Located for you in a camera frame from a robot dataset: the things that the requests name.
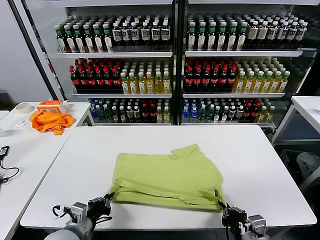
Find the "bottle label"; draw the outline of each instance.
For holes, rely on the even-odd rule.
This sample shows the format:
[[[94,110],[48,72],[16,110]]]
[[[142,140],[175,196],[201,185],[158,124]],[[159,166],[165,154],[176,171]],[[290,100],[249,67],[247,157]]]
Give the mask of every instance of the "bottle label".
[[[277,34],[277,30],[278,30],[277,27],[275,27],[275,28],[269,27],[265,38],[268,39],[268,40],[275,39],[276,38],[276,34]]]
[[[227,115],[223,115],[222,119],[221,119],[221,122],[225,122],[226,120],[227,120]]]
[[[163,41],[170,40],[170,29],[169,28],[162,28],[161,29],[161,39]]]
[[[195,79],[195,78],[193,79],[194,84],[200,84],[200,82],[201,82],[201,79]]]
[[[236,45],[237,51],[241,51],[244,48],[245,39],[246,39],[245,35],[239,36],[238,44]]]
[[[257,115],[258,115],[257,112],[254,112],[254,111],[251,112],[251,117],[255,118]]]
[[[170,116],[169,115],[164,115],[164,123],[168,124],[170,121]]]
[[[130,83],[130,88],[131,88],[131,93],[132,94],[137,94],[136,84],[134,82]]]
[[[152,83],[147,83],[146,86],[148,94],[153,94]]]
[[[202,51],[205,44],[205,36],[199,36],[198,38],[198,51]]]
[[[163,87],[164,87],[164,94],[169,94],[169,92],[170,92],[170,84],[169,84],[168,81],[165,81],[163,83]]]
[[[72,80],[73,85],[77,86],[80,84],[79,79]]]
[[[219,36],[218,46],[216,48],[217,51],[222,51],[224,49],[225,39],[226,37],[224,35]]]
[[[287,34],[285,36],[285,39],[293,40],[295,38],[295,36],[296,36],[297,30],[298,30],[297,28],[289,28],[288,32],[287,32]]]
[[[241,93],[241,89],[242,89],[243,84],[244,83],[242,81],[238,82],[238,84],[236,85],[236,89],[235,89],[236,94]]]
[[[211,79],[210,79],[210,83],[211,83],[211,84],[217,84],[217,83],[218,83],[218,79],[217,79],[217,78],[216,78],[216,79],[211,78]]]
[[[160,28],[152,28],[152,40],[160,40]]]
[[[254,88],[253,88],[252,93],[253,93],[253,94],[257,94],[258,91],[259,91],[260,86],[261,86],[261,82],[260,82],[260,81],[257,81],[257,82],[255,83],[255,85],[254,85]]]
[[[228,82],[228,84],[234,84],[235,83],[235,79],[234,78],[228,78],[227,82]]]
[[[113,115],[113,121],[114,121],[114,123],[116,123],[116,124],[119,122],[117,115]]]
[[[273,117],[273,115],[269,115],[269,116],[266,118],[265,123],[266,123],[266,124],[271,123],[271,119],[272,119],[272,117]]]
[[[236,36],[231,35],[229,37],[229,41],[228,41],[228,47],[227,47],[227,51],[232,51],[234,48],[234,44],[235,44],[235,40],[236,40]]]
[[[226,78],[219,78],[219,83],[220,84],[225,84],[227,82],[227,79]]]
[[[297,41],[301,41],[305,34],[306,34],[306,30],[304,28],[299,28],[297,31],[296,31],[296,34],[295,34],[295,37],[294,39],[297,40]]]
[[[272,83],[271,89],[270,89],[270,93],[271,94],[273,94],[276,91],[277,86],[278,86],[278,82],[277,81]]]
[[[248,81],[248,82],[246,83],[245,89],[244,89],[244,93],[245,93],[245,94],[250,93],[251,85],[252,85],[252,82],[251,82],[251,81]]]
[[[76,44],[78,45],[79,51],[80,53],[84,53],[85,52],[85,47],[84,47],[84,43],[82,42],[82,39],[77,37],[75,39]]]
[[[95,44],[96,44],[96,47],[98,49],[98,52],[99,53],[102,53],[104,51],[103,47],[102,47],[102,41],[101,41],[101,38],[100,37],[96,37],[95,39]]]
[[[150,29],[141,29],[142,40],[149,41],[150,40]]]
[[[257,35],[256,35],[256,38],[257,38],[257,39],[260,39],[260,40],[265,39],[265,38],[266,38],[266,35],[267,35],[267,32],[268,32],[268,28],[262,28],[262,27],[260,27],[260,28],[259,28],[259,31],[258,31],[258,33],[257,33]]]
[[[112,42],[111,42],[111,38],[106,36],[104,38],[104,41],[105,41],[105,45],[106,45],[106,49],[108,51],[108,53],[112,53],[113,50],[112,50]]]
[[[139,82],[139,89],[140,89],[140,94],[146,94],[144,82]]]
[[[208,44],[207,44],[207,46],[208,46],[207,50],[208,51],[212,51],[214,49],[215,39],[216,39],[216,36],[209,36]]]
[[[76,49],[74,40],[73,40],[72,38],[67,38],[66,40],[67,40],[67,42],[68,42],[68,44],[69,44],[69,47],[70,47],[71,52],[76,53],[76,52],[77,52],[77,49]]]
[[[91,79],[88,82],[89,82],[89,85],[91,85],[91,86],[94,86],[97,84],[97,81],[95,79]]]
[[[131,39],[132,39],[133,41],[138,41],[138,40],[140,40],[139,29],[131,29],[131,30],[130,30],[130,34],[131,34]]]
[[[192,51],[195,46],[195,36],[191,35],[188,39],[188,51]]]
[[[130,29],[122,29],[121,30],[121,34],[122,34],[122,39],[124,41],[130,41],[131,40]]]
[[[157,115],[156,116],[156,121],[158,124],[162,124],[162,116],[161,115]]]
[[[215,123],[217,123],[219,121],[219,115],[215,115],[214,118],[213,118],[213,121]]]
[[[129,94],[128,84],[122,83],[123,94]]]
[[[66,50],[65,42],[61,38],[58,38],[57,41],[58,41],[59,47],[61,49],[61,52],[66,53],[67,50]]]
[[[121,35],[121,30],[112,30],[112,34],[113,34],[113,39],[116,41],[116,42],[119,42],[122,40],[122,35]]]
[[[288,83],[287,81],[284,81],[283,83],[281,83],[278,93],[283,93],[287,83]]]
[[[188,78],[186,78],[185,79],[185,83],[186,84],[192,84],[194,82],[194,80],[191,78],[191,79],[188,79]]]
[[[265,115],[260,115],[257,123],[261,124],[263,122],[264,118],[265,118]]]
[[[270,85],[270,82],[268,82],[268,81],[264,83],[262,90],[261,90],[262,94],[265,94],[267,92],[269,85]]]
[[[121,116],[120,116],[120,118],[121,118],[121,122],[123,122],[123,123],[125,123],[125,122],[126,122],[126,116],[121,115]]]
[[[249,27],[249,32],[246,37],[250,40],[254,40],[256,39],[257,33],[258,33],[258,28]]]
[[[90,37],[85,38],[86,45],[88,46],[88,50],[90,53],[94,52],[94,45],[92,44],[92,40]]]

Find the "small white object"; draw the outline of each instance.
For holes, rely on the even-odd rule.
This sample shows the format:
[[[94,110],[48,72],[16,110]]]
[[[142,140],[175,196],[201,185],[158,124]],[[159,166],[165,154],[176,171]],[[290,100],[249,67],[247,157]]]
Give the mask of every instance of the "small white object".
[[[23,102],[15,107],[15,110],[18,114],[27,114],[31,111],[32,107],[29,103]]]

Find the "bottle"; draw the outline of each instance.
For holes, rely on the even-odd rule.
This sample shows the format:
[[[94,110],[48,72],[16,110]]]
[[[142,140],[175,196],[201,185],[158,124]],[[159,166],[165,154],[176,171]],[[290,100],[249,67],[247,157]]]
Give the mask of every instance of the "bottle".
[[[77,44],[75,40],[75,35],[71,31],[71,26],[70,25],[65,25],[64,26],[65,34],[66,34],[66,41],[68,42],[69,49],[72,53],[77,52]]]
[[[162,24],[161,40],[163,45],[168,45],[170,43],[170,27],[168,27],[167,21],[164,21]]]
[[[196,34],[197,37],[197,50],[202,51],[205,45],[205,29],[206,23],[204,21],[200,22],[198,33]]]
[[[193,76],[193,88],[199,88],[201,82],[201,68],[197,67]]]
[[[240,32],[237,36],[237,44],[236,44],[236,50],[237,51],[242,51],[244,48],[245,40],[246,40],[246,32],[247,32],[247,27],[248,23],[247,22],[242,22],[241,23],[241,28]]]
[[[156,21],[153,22],[151,33],[152,33],[152,44],[154,46],[159,45],[161,34],[160,34],[160,27],[158,26],[158,23]]]
[[[210,22],[209,32],[207,34],[206,43],[207,51],[212,51],[215,48],[215,41],[216,41],[216,22]]]
[[[250,118],[254,121],[260,111],[260,103],[258,102],[256,105],[253,106],[250,112]]]
[[[218,34],[218,43],[216,48],[217,51],[222,51],[225,48],[226,26],[227,23],[225,21],[221,22]]]
[[[229,40],[227,43],[227,51],[232,51],[234,49],[234,45],[236,42],[236,30],[237,30],[238,23],[236,21],[233,21],[231,23],[230,32],[228,34]]]
[[[243,114],[242,114],[242,120],[248,120],[250,112],[251,112],[251,106],[252,106],[252,104],[248,103],[246,105],[246,107],[244,108]]]
[[[268,71],[266,73],[266,77],[263,79],[260,89],[259,89],[259,93],[265,94],[267,93],[267,90],[269,88],[270,82],[271,82],[271,78],[272,78],[272,71]]]
[[[201,108],[198,111],[197,122],[203,123],[203,121],[205,120],[205,116],[206,116],[206,105],[202,104]]]
[[[256,124],[262,124],[264,122],[266,111],[267,111],[267,107],[266,106],[262,106],[261,112],[259,112],[258,115],[254,119],[254,122]]]
[[[235,114],[236,114],[236,107],[235,107],[234,105],[232,105],[232,106],[229,108],[227,120],[228,120],[228,121],[233,121],[233,120],[234,120],[234,117],[235,117]]]
[[[244,81],[245,81],[245,75],[246,72],[244,71],[240,71],[234,85],[233,85],[233,92],[236,94],[240,94],[242,92],[242,88],[244,85]]]
[[[190,22],[189,24],[189,31],[186,33],[186,40],[187,40],[187,50],[193,51],[195,47],[195,26],[196,23],[194,21]]]
[[[251,89],[250,89],[250,93],[257,94],[259,92],[263,76],[264,76],[264,72],[263,71],[259,71],[258,72],[258,76],[253,79],[252,86],[251,86]]]
[[[258,34],[258,21],[253,21],[252,25],[249,26],[248,33],[246,35],[246,43],[253,44]]]
[[[100,27],[98,24],[93,24],[93,31],[94,31],[94,41],[99,53],[104,51],[104,41],[103,41],[103,34],[100,31]]]
[[[163,91],[164,94],[171,93],[170,77],[168,71],[163,72]]]
[[[301,26],[299,26],[298,30],[296,31],[295,37],[294,37],[294,43],[300,44],[302,39],[304,39],[306,32],[307,32],[307,22],[303,22]]]
[[[276,109],[275,106],[270,106],[269,111],[265,113],[265,116],[264,116],[264,119],[263,119],[264,123],[266,123],[266,124],[270,124],[271,123],[271,120],[272,120],[272,118],[274,116],[275,109]]]
[[[280,82],[280,76],[281,76],[281,72],[280,71],[276,71],[275,72],[275,75],[273,76],[273,78],[271,79],[271,82],[270,82],[270,85],[267,89],[267,93],[275,93],[276,92],[276,89],[278,87],[278,84]]]
[[[244,113],[244,106],[240,105],[236,109],[235,120],[239,121],[242,118],[243,113]]]
[[[229,107],[228,106],[224,106],[223,107],[223,111],[221,113],[221,122],[225,122],[227,120],[228,111],[229,111]]]
[[[96,44],[95,44],[94,35],[91,32],[90,26],[88,24],[85,24],[83,25],[83,29],[84,29],[85,43],[88,48],[88,51],[90,53],[94,53]]]
[[[275,90],[276,93],[283,93],[284,92],[284,89],[288,83],[288,77],[290,75],[290,72],[289,71],[285,71],[284,74],[283,74],[283,77],[281,78],[279,84],[278,84],[278,87],[277,89]]]
[[[182,110],[182,122],[189,123],[189,109],[188,106],[184,106]]]

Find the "folded shirt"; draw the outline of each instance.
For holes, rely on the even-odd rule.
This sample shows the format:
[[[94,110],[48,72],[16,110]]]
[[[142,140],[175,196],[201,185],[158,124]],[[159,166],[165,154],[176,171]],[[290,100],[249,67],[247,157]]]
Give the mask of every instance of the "folded shirt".
[[[171,151],[172,155],[128,154],[117,157],[114,202],[220,212],[223,178],[197,144]]]

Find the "cable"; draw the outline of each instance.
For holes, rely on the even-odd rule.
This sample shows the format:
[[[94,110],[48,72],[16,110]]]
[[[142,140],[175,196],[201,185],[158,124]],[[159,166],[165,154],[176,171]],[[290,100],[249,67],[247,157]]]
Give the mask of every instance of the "cable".
[[[13,174],[12,176],[8,176],[8,177],[4,177],[4,178],[0,179],[0,185],[7,183],[9,179],[11,179],[11,178],[13,178],[14,176],[16,176],[16,175],[19,173],[19,171],[20,171],[20,169],[17,168],[17,167],[9,167],[9,168],[4,167],[4,166],[3,166],[3,161],[2,161],[2,159],[0,160],[0,167],[1,167],[2,169],[4,169],[4,170],[14,170],[14,169],[16,169],[16,173]]]

